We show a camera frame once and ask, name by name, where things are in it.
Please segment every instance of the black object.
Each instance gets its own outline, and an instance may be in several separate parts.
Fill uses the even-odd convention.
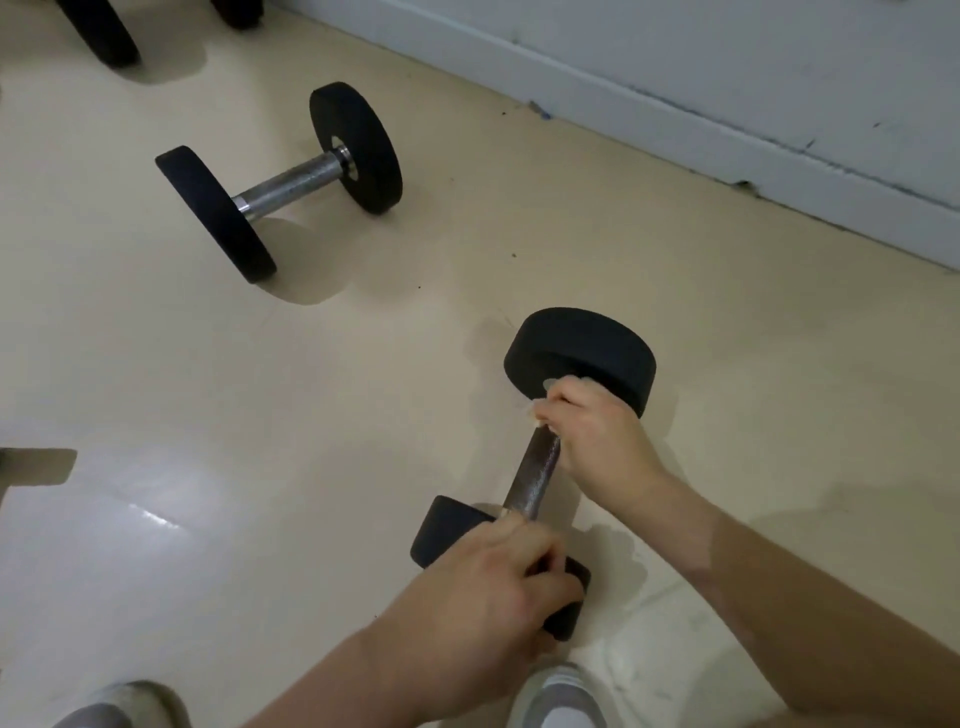
[[[192,149],[164,152],[156,166],[248,282],[276,273],[276,263],[259,235]]]
[[[310,119],[325,152],[336,146],[334,137],[349,149],[357,179],[344,175],[340,182],[357,205],[382,215],[400,201],[403,177],[394,145],[356,89],[342,81],[318,88],[310,94]]]
[[[246,31],[260,24],[263,0],[212,0],[213,7],[230,28]]]
[[[124,68],[140,60],[127,28],[108,0],[57,0],[94,55],[110,68]]]
[[[580,308],[545,308],[520,325],[503,360],[507,378],[531,400],[543,383],[589,377],[643,415],[657,360],[650,347],[623,324]]]
[[[546,308],[527,317],[503,362],[507,377],[527,397],[542,397],[549,379],[589,376],[643,414],[653,386],[657,362],[646,343],[613,319],[579,308]],[[560,458],[560,440],[545,427],[530,439],[504,506],[533,520]],[[410,549],[413,560],[426,568],[465,533],[493,521],[471,506],[446,496],[434,498]],[[586,591],[589,570],[567,558],[566,571],[580,579]],[[543,629],[557,640],[573,635],[583,602],[569,604],[550,616]]]

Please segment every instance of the hand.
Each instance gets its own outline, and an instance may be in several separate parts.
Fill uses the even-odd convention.
[[[541,560],[548,571],[532,574]],[[519,513],[482,523],[366,630],[374,662],[423,723],[515,691],[556,643],[541,627],[584,598],[560,537]]]
[[[644,485],[668,475],[634,410],[595,381],[559,379],[534,415],[560,435],[560,466],[617,517]]]

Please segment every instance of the wall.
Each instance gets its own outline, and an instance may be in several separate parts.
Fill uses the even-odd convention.
[[[282,1],[960,267],[960,6],[949,0]]]

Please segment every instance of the shoe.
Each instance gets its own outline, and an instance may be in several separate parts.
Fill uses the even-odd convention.
[[[179,728],[163,697],[150,684],[115,685],[90,696],[90,702],[54,728]]]
[[[535,672],[516,695],[507,728],[607,728],[603,711],[575,665]]]

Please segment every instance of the dumbbell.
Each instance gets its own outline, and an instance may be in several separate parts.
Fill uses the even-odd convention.
[[[545,308],[531,314],[516,333],[503,360],[507,378],[531,400],[543,397],[562,376],[588,377],[643,414],[654,383],[657,361],[646,343],[613,319],[579,308]],[[550,476],[560,459],[560,438],[547,427],[534,430],[520,460],[503,507],[535,520]],[[495,521],[483,511],[437,496],[410,548],[410,556],[426,569],[461,536],[483,522]],[[587,589],[590,571],[566,559],[566,571]],[[573,635],[583,602],[551,615],[543,629],[565,642]]]
[[[396,205],[403,194],[390,137],[354,88],[337,82],[316,89],[310,94],[310,118],[324,153],[233,197],[189,147],[156,158],[156,166],[250,283],[276,272],[251,226],[254,220],[336,180],[374,215]]]

